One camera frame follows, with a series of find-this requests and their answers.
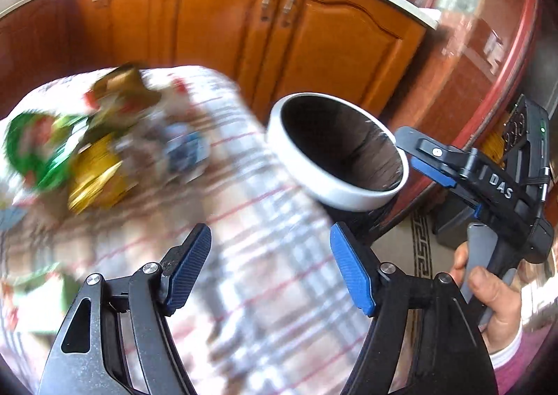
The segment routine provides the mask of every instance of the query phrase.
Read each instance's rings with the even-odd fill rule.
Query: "blue rubber pad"
[[[452,178],[440,173],[429,164],[421,161],[414,156],[411,157],[411,166],[418,172],[422,173],[424,176],[428,176],[431,180],[436,181],[442,187],[451,188],[457,185],[456,181],[454,181]]]
[[[169,311],[182,308],[196,283],[211,249],[211,230],[205,226],[192,243],[168,280],[168,295],[165,307]]]
[[[372,282],[337,224],[331,227],[329,243],[354,304],[365,315],[372,316],[376,307],[372,297]]]

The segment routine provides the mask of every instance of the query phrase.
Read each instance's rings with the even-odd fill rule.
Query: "human hand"
[[[456,249],[450,270],[458,286],[464,282],[468,258],[469,247],[465,242]],[[472,269],[467,283],[473,295],[494,311],[483,331],[489,354],[504,349],[513,341],[521,326],[521,294],[481,266]]]

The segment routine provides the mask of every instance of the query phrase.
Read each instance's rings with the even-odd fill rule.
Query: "tablecloth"
[[[84,110],[83,93],[107,70],[63,78],[29,93],[0,123],[25,110]],[[132,274],[159,261],[198,221],[213,234],[208,260],[186,306],[169,318],[199,394],[337,394],[369,319],[353,306],[329,247],[330,222],[264,142],[237,86],[202,67],[145,71],[148,86],[181,78],[191,124],[211,145],[205,173],[177,189],[151,189],[109,211],[86,211],[57,230],[32,216],[0,242],[0,277],[60,262],[83,281]],[[0,325],[0,351],[37,391],[50,342]],[[124,320],[136,388],[146,390]]]

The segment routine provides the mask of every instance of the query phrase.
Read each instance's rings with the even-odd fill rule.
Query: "white cuff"
[[[512,357],[515,356],[515,353],[520,348],[522,335],[523,327],[520,325],[520,329],[517,331],[517,335],[508,346],[498,352],[495,352],[494,354],[490,354],[490,361],[492,362],[494,370],[507,364],[512,359]]]

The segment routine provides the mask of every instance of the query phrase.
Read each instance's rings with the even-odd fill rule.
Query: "yellow snack package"
[[[89,206],[110,208],[133,187],[124,173],[122,161],[111,151],[112,135],[82,150],[72,163],[68,207],[79,214]]]

